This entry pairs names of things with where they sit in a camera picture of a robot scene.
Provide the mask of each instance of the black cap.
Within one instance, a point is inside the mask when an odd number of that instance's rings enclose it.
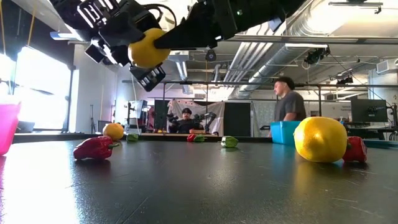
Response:
[[[279,77],[278,79],[275,80],[275,82],[284,82],[291,90],[294,90],[295,88],[294,82],[290,77]]]
[[[188,114],[192,114],[192,111],[189,108],[184,108],[184,110],[182,110],[181,113],[188,113]]]

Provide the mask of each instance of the person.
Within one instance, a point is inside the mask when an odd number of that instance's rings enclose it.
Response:
[[[173,120],[169,126],[170,133],[189,134],[191,129],[200,129],[200,124],[191,119],[192,111],[189,108],[182,110],[182,119]]]
[[[294,82],[289,77],[280,77],[275,81],[274,93],[281,99],[275,105],[274,121],[302,121],[307,117],[304,99],[294,89]]]

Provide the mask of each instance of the lemon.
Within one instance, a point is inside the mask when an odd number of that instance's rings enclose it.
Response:
[[[145,37],[142,40],[129,45],[128,56],[137,67],[153,68],[167,59],[170,49],[155,48],[154,41],[165,34],[162,29],[151,28],[144,34]]]
[[[124,136],[123,127],[120,124],[107,124],[102,130],[104,136],[109,136],[113,141],[118,141]]]
[[[304,119],[294,131],[295,147],[304,159],[312,162],[336,162],[347,147],[344,126],[331,118]]]

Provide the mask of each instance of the blue bin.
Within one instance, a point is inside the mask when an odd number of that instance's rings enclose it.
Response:
[[[300,121],[278,121],[271,122],[272,142],[294,146],[294,130]]]

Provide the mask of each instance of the window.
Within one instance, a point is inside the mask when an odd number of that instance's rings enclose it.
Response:
[[[71,72],[38,50],[24,47],[18,54],[14,95],[22,101],[21,121],[35,129],[62,129],[68,113]]]
[[[0,96],[12,93],[12,77],[16,63],[4,54],[0,54]]]

